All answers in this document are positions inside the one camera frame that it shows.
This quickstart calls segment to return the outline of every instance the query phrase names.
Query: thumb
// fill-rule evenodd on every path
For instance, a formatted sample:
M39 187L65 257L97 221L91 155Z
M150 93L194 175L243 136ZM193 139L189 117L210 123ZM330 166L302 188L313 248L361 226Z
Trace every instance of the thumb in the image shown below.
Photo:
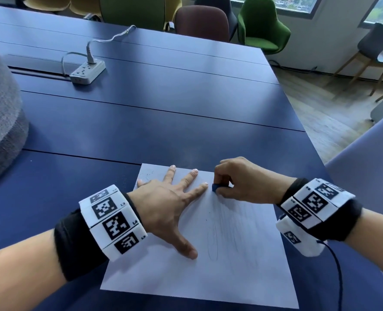
M216 190L216 194L223 196L224 198L235 198L236 189L230 187L220 187Z
M192 260L197 258L197 250L185 237L183 237L177 227L173 231L173 235L168 242L171 243L181 255Z

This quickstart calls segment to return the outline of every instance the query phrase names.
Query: power strip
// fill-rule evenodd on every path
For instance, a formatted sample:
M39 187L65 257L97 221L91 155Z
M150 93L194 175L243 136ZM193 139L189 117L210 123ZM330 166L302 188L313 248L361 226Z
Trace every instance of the power strip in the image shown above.
M89 85L105 70L105 62L100 59L94 59L95 64L84 62L69 77L72 83Z

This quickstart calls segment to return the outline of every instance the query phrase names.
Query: tabletop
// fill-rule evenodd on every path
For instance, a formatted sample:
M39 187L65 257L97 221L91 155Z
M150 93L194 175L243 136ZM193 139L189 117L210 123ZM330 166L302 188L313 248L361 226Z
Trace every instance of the tabletop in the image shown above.
M83 52L91 38L122 30L0 7L0 54L60 60ZM0 248L51 229L79 200L110 184L132 190L141 163L213 171L221 159L245 156L290 176L330 180L259 49L137 29L92 51L106 71L89 86L14 74L30 130L0 178ZM283 242L300 310L336 310L333 257L328 251L303 257ZM343 309L383 310L379 269L343 243L330 245L343 271ZM105 268L68 283L36 309L283 310L103 291Z

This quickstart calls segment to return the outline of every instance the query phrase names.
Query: blue eraser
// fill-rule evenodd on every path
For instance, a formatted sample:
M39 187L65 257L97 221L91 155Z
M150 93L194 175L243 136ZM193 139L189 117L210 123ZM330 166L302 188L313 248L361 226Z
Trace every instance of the blue eraser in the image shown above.
M222 184L222 183L213 183L212 184L212 191L216 192L216 190L220 187L228 187L227 184Z

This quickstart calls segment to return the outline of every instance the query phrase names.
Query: floor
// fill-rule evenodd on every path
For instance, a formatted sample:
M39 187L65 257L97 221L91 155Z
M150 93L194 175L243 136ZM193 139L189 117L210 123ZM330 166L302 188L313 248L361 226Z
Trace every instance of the floor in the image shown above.
M373 126L370 112L383 83L369 96L373 82L358 80L346 89L349 78L273 70L323 163Z

